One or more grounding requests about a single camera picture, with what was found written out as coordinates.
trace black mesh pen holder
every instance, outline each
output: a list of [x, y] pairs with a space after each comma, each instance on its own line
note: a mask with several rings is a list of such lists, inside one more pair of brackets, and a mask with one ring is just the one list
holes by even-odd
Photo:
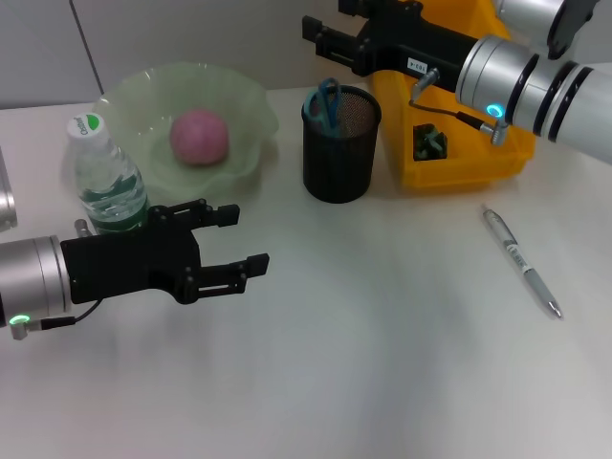
[[[336, 90], [330, 89], [329, 99]], [[320, 111], [313, 98], [311, 114]], [[304, 121], [304, 185], [320, 201], [344, 204], [363, 196], [370, 187], [381, 106], [370, 94], [342, 86], [336, 137], [323, 133], [302, 107]]]

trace bottle cap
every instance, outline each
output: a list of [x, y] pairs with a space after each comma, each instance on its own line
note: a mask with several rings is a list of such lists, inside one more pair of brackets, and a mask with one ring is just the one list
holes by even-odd
[[67, 130], [71, 142], [84, 148], [102, 148], [111, 139], [104, 119], [95, 113], [76, 115], [68, 122]]

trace scissors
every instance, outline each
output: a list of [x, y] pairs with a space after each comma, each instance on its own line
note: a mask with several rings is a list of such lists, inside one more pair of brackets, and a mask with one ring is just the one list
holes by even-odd
[[[331, 89], [336, 89], [330, 100]], [[318, 89], [311, 93], [304, 102], [304, 114], [312, 123], [319, 123], [321, 133], [327, 137], [340, 137], [338, 109], [342, 91], [340, 83], [335, 78], [327, 78]], [[313, 110], [313, 102], [317, 101], [317, 110]]]

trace pen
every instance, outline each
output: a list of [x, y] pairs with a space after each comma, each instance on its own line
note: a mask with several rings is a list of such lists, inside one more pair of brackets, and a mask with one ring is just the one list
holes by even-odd
[[534, 267], [529, 264], [525, 255], [523, 255], [521, 252], [520, 248], [518, 247], [518, 242], [516, 242], [516, 238], [513, 236], [504, 220], [486, 206], [483, 206], [483, 210], [485, 220], [495, 233], [495, 236], [497, 236], [499, 241], [504, 245], [506, 251], [508, 251], [508, 253], [512, 256], [518, 268], [520, 268], [520, 270], [523, 272], [527, 283], [537, 295], [539, 300], [553, 314], [555, 314], [555, 316], [563, 319], [563, 313], [558, 307], [555, 297], [553, 294], [551, 294], [551, 291], [548, 290], [548, 287], [546, 287], [546, 284], [544, 284], [542, 278], [539, 276]]

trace pink ball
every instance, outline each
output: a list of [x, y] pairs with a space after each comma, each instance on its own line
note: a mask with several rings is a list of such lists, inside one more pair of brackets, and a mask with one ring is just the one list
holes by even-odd
[[172, 123], [170, 145], [186, 164], [215, 164], [230, 150], [228, 126], [208, 110], [190, 110]]

